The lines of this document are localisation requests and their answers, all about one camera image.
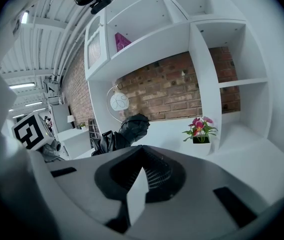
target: black slot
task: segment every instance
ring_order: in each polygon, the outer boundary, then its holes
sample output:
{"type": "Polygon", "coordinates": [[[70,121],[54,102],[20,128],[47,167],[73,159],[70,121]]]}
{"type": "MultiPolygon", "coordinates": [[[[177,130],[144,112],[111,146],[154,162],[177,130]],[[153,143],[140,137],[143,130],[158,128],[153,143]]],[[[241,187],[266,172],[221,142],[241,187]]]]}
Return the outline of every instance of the black slot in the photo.
{"type": "Polygon", "coordinates": [[[257,218],[228,187],[217,188],[213,191],[240,228],[257,218]]]}
{"type": "Polygon", "coordinates": [[[76,172],[76,169],[73,168],[73,167],[68,167],[68,168],[64,168],[64,169],[60,169],[60,170],[53,170],[53,171],[51,171],[51,174],[52,174],[53,178],[55,178],[55,177],[70,174],[70,173],[73,173],[73,172],[76,172]]]}

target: white lampshade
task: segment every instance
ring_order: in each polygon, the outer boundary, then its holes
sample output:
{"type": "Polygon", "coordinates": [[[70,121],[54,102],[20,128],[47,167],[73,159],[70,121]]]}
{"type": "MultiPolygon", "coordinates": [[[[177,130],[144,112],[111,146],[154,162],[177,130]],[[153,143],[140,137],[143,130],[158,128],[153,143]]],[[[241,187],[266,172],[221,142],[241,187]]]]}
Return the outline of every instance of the white lampshade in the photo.
{"type": "Polygon", "coordinates": [[[68,122],[68,123],[71,123],[71,122],[74,122],[74,121],[75,121],[75,118],[74,118],[73,115],[68,115],[68,116],[67,116],[67,122],[68,122]]]}
{"type": "Polygon", "coordinates": [[[125,110],[130,105],[128,97],[121,92],[115,92],[115,94],[111,97],[110,103],[111,107],[115,111],[125,110]]]}

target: ceiling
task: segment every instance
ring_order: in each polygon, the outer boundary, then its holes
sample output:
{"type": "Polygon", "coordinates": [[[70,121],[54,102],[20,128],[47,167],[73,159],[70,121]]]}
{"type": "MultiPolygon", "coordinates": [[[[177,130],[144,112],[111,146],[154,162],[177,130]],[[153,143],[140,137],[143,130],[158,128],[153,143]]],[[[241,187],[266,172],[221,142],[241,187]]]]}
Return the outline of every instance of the ceiling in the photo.
{"type": "Polygon", "coordinates": [[[61,76],[65,74],[83,44],[83,30],[92,18],[89,14],[84,24],[79,24],[75,38],[71,40],[72,45],[67,45],[82,16],[90,10],[89,5],[79,7],[74,0],[40,0],[27,10],[29,11],[27,23],[21,24],[17,40],[4,56],[0,64],[0,74],[8,85],[34,82],[35,87],[13,90],[17,94],[17,99],[12,107],[13,111],[9,113],[11,117],[47,108],[47,98],[58,95],[52,91],[45,93],[43,81],[53,76],[56,65],[56,72],[63,65],[61,76]],[[80,13],[75,21],[70,22],[79,10],[80,13]],[[25,106],[36,102],[43,103],[25,106]]]}

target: small plant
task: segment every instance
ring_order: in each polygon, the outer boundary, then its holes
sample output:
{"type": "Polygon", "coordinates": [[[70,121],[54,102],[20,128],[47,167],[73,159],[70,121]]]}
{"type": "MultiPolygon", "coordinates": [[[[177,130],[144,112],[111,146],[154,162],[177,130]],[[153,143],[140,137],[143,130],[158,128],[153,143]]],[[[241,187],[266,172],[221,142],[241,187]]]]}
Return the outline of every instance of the small plant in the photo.
{"type": "Polygon", "coordinates": [[[191,129],[184,131],[183,133],[190,135],[190,137],[186,138],[183,141],[187,141],[188,139],[197,138],[200,143],[204,143],[205,138],[208,137],[208,134],[216,136],[218,130],[215,127],[211,127],[208,123],[212,124],[213,120],[204,117],[196,117],[193,122],[188,125],[191,129]]]}

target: lamp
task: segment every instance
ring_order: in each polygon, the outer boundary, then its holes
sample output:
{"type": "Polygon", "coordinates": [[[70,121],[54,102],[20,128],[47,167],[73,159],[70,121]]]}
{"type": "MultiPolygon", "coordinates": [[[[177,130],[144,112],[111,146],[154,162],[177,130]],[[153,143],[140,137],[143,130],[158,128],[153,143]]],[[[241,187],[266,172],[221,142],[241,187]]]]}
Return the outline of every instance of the lamp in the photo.
{"type": "Polygon", "coordinates": [[[68,115],[68,116],[67,116],[67,122],[68,122],[68,123],[72,123],[72,122],[74,122],[74,121],[75,121],[75,118],[74,118],[73,115],[68,115]]]}
{"type": "MultiPolygon", "coordinates": [[[[107,95],[106,95],[106,99],[108,97],[108,94],[110,93],[111,90],[113,90],[115,87],[117,87],[117,85],[114,85],[108,92],[107,92],[107,95]]],[[[129,105],[130,105],[130,101],[128,99],[128,97],[119,92],[119,91],[115,91],[114,95],[111,97],[111,100],[110,100],[110,104],[111,104],[111,107],[114,111],[120,111],[120,110],[126,110],[128,109],[129,105]]],[[[107,106],[107,110],[109,111],[109,113],[111,114],[111,116],[118,120],[119,122],[121,122],[119,119],[117,119],[115,116],[112,115],[110,109],[108,108],[108,102],[106,102],[106,106],[107,106]]]]}

